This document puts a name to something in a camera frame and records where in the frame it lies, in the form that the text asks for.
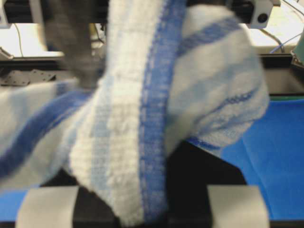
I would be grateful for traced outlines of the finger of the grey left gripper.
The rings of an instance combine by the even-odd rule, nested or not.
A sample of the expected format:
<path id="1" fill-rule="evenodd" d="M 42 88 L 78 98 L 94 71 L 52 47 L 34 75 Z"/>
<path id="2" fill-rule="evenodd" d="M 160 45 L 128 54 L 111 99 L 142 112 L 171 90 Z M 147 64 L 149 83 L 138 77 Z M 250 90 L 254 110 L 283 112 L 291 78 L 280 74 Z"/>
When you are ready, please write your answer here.
<path id="1" fill-rule="evenodd" d="M 90 24 L 96 13 L 95 0 L 43 0 L 47 41 L 63 52 L 62 64 L 82 88 L 96 88 L 105 67 L 105 47 L 92 48 Z"/>

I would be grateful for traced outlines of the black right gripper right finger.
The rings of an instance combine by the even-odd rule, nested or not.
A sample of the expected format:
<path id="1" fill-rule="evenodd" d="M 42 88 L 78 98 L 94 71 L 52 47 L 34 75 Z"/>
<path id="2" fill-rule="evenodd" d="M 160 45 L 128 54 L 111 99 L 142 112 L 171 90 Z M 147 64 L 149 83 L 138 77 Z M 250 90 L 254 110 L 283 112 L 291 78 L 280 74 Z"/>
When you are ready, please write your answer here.
<path id="1" fill-rule="evenodd" d="M 268 211 L 257 186 L 239 168 L 181 142 L 167 159 L 170 228 L 268 228 Z"/>

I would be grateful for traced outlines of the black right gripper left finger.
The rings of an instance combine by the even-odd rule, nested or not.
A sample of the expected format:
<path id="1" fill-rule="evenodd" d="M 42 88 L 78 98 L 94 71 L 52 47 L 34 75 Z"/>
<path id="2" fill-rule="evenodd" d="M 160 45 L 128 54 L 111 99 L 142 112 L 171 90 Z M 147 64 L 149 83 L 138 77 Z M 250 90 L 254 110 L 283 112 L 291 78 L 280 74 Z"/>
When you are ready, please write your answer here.
<path id="1" fill-rule="evenodd" d="M 117 228 L 110 207 L 77 180 L 60 170 L 51 180 L 30 189 L 18 211 L 17 228 Z"/>

